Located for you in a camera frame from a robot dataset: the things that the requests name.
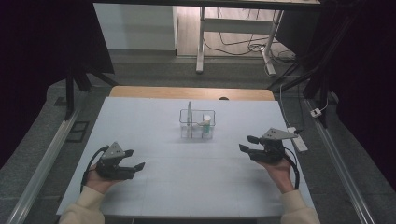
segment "white desk leg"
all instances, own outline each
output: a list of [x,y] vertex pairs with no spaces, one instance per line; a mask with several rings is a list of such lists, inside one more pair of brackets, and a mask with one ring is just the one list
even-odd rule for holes
[[262,49],[262,57],[264,58],[265,66],[267,67],[268,74],[270,76],[273,76],[273,75],[276,74],[275,68],[274,68],[274,66],[272,64],[272,61],[271,61],[270,50],[271,50],[271,45],[272,45],[272,43],[274,41],[274,37],[275,37],[275,34],[276,34],[277,26],[279,25],[280,17],[282,16],[282,13],[283,13],[283,11],[279,11],[277,13],[276,19],[274,20],[274,23],[273,23],[273,27],[271,29],[271,32],[270,32],[269,36],[268,36],[267,45],[265,46],[264,49]]
[[204,26],[205,26],[205,8],[201,7],[197,68],[196,68],[197,74],[202,74],[204,72]]

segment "beige sleeve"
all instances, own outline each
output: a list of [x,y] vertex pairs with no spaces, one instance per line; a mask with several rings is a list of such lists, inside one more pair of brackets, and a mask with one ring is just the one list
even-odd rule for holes
[[60,224],[102,224],[105,223],[105,217],[99,210],[104,194],[99,193],[88,187],[78,197],[76,203],[70,204],[62,213]]
[[285,214],[280,219],[282,224],[319,224],[317,211],[306,206],[299,190],[282,194],[281,201]]

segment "power strip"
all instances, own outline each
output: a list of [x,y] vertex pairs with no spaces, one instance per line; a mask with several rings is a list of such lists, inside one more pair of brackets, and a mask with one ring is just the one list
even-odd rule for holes
[[[295,128],[291,127],[288,128],[289,133],[294,133],[296,131]],[[308,148],[306,147],[303,138],[298,134],[298,137],[296,138],[291,138],[291,141],[294,144],[294,147],[299,151],[299,152],[306,152]]]

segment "white wall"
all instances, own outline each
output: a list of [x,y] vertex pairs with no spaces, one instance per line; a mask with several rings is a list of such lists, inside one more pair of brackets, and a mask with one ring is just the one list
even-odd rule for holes
[[108,49],[175,50],[177,8],[94,4]]

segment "pen holder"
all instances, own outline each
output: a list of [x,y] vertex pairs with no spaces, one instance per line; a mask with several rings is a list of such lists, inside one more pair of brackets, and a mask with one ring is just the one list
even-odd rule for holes
[[182,138],[213,138],[216,125],[214,110],[180,110],[180,129]]

